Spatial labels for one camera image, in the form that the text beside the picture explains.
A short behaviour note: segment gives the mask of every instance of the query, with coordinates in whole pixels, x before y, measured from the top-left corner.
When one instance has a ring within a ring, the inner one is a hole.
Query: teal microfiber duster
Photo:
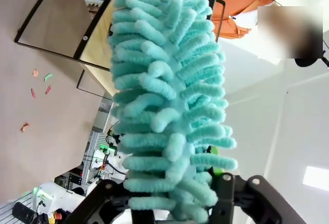
[[[150,197],[131,198],[134,210],[169,210],[176,220],[205,223],[217,196],[211,167],[232,170],[237,162],[206,153],[233,148],[232,129],[222,122],[225,60],[206,19],[208,0],[114,0],[109,43],[118,104],[114,126],[125,134],[119,149],[131,154],[124,187]]]

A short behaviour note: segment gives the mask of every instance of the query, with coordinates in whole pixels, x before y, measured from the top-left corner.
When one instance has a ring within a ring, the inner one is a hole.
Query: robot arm
[[[209,224],[232,224],[234,206],[240,207],[256,224],[306,224],[287,201],[262,176],[247,181],[224,173],[213,178],[213,190],[219,201],[212,208]],[[73,211],[65,224],[110,224],[128,209],[132,193],[111,180],[102,180]],[[132,224],[192,224],[185,221],[156,221],[153,211],[131,211]]]

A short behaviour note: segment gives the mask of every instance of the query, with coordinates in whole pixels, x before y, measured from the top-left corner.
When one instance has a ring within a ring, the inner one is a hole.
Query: bolt
[[[260,184],[261,182],[259,181],[259,179],[253,179],[253,180],[252,180],[252,183],[253,183],[253,184]]]
[[[230,181],[231,178],[232,178],[232,177],[229,176],[229,175],[227,175],[227,174],[223,175],[223,179],[226,180],[226,181]]]

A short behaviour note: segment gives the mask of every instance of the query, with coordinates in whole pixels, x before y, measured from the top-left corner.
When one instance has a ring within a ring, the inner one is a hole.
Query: beige floor
[[[13,42],[36,1],[0,0],[0,202],[80,164],[101,100],[76,89],[82,71],[77,63]],[[88,76],[81,88],[104,92]],[[21,133],[25,122],[31,126]]]

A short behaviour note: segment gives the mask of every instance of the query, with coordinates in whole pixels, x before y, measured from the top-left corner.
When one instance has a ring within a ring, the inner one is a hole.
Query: green object
[[[52,73],[48,73],[43,79],[46,82],[48,79],[52,77]]]
[[[218,148],[216,146],[211,146],[210,153],[212,153],[214,155],[219,155]],[[219,167],[213,167],[213,172],[214,172],[214,175],[218,176],[218,175],[222,174],[224,171],[222,169],[220,169]]]

